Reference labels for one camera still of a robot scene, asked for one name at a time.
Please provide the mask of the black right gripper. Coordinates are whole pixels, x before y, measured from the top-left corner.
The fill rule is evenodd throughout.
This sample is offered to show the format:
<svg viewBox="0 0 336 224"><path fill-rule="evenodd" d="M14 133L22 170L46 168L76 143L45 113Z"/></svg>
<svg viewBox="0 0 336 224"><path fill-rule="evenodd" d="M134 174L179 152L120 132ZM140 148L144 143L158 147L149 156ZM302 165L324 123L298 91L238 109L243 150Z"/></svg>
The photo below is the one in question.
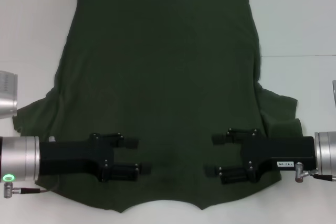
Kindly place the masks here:
<svg viewBox="0 0 336 224"><path fill-rule="evenodd" d="M313 137L266 138L259 129L239 130L229 128L225 133L212 135L214 145L241 144L242 167L222 168L205 165L207 177L219 177L222 184L240 182L256 183L267 172L314 170Z"/></svg>

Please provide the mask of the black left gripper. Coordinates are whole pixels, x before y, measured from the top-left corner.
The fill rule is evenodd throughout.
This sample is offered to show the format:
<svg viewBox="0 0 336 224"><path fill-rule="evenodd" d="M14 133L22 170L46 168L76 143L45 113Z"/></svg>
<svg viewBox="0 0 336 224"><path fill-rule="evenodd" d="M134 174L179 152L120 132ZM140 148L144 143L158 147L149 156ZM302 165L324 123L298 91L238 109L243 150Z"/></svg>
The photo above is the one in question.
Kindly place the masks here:
<svg viewBox="0 0 336 224"><path fill-rule="evenodd" d="M150 163L115 163L114 149L137 149L139 140L112 134L93 133L84 141L41 142L39 144L39 175L91 174L100 182L110 180L136 181L150 175Z"/></svg>

